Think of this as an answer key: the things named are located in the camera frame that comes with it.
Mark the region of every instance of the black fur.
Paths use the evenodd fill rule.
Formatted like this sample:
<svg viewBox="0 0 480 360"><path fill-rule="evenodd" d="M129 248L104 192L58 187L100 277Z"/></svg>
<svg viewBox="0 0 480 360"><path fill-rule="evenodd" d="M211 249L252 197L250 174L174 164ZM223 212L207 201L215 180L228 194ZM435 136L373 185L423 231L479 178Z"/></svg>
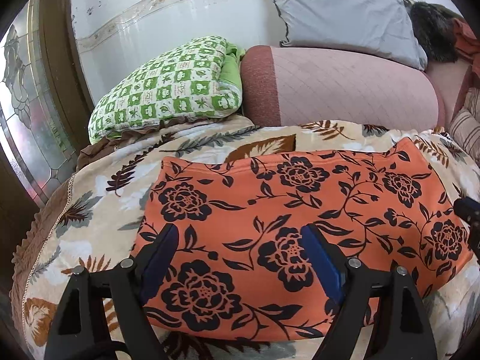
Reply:
<svg viewBox="0 0 480 360"><path fill-rule="evenodd" d="M407 6L413 25L413 33L427 54L428 60L455 62L455 34L453 17L437 6L416 2Z"/></svg>

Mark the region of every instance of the gray pillow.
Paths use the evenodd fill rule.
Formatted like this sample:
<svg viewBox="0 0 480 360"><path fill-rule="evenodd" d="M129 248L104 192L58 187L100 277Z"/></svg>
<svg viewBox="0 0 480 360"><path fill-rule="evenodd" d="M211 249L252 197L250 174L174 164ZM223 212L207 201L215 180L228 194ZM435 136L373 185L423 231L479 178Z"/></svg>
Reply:
<svg viewBox="0 0 480 360"><path fill-rule="evenodd" d="M403 0L274 0L286 23L285 47L356 51L425 70Z"/></svg>

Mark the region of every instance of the green checkered pillow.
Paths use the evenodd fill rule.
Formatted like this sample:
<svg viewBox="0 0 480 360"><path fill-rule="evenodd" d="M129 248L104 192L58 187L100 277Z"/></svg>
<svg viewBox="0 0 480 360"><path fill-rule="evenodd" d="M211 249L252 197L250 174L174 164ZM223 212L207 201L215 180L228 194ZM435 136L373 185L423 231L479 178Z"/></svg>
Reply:
<svg viewBox="0 0 480 360"><path fill-rule="evenodd" d="M243 53L224 38L206 36L148 61L99 101L88 123L90 142L162 127L173 118L191 122L233 114L242 102Z"/></svg>

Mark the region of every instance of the orange floral fabric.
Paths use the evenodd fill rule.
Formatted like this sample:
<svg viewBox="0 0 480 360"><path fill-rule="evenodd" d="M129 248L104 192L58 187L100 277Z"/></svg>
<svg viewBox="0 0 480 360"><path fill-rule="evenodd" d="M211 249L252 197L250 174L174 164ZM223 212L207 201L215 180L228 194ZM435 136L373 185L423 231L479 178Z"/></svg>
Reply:
<svg viewBox="0 0 480 360"><path fill-rule="evenodd" d="M337 308L303 249L308 223L370 268L405 266L423 297L471 258L441 180L408 138L385 153L289 152L218 165L167 157L132 254L165 223L178 227L180 243L145 311L154 325L209 338L323 337Z"/></svg>

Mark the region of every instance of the beige leaf-patterned blanket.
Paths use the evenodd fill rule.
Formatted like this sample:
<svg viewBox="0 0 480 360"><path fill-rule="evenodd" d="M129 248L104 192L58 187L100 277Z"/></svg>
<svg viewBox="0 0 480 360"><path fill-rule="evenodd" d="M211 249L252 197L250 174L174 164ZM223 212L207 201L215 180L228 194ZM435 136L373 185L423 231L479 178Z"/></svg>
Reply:
<svg viewBox="0 0 480 360"><path fill-rule="evenodd" d="M385 152L405 137L414 142L438 174L450 201L462 195L479 199L480 170L448 134L432 130L422 133L388 130L342 121L322 121L298 127L256 127L247 118L234 115L220 123L174 134L154 133L88 165L70 180L64 210L27 280L22 328L30 351L35 359L43 358L50 322L73 267L81 264L91 272L105 270L129 255L148 191L158 177L165 156L220 164L291 151ZM439 359L447 359L455 352L477 318L479 273L476 259L470 260L450 282L424 301ZM104 305L112 337L122 340L112 300L105 299ZM310 360L322 340L226 342L154 329L173 360ZM370 334L371 326L362 330L352 357L354 360L363 358Z"/></svg>

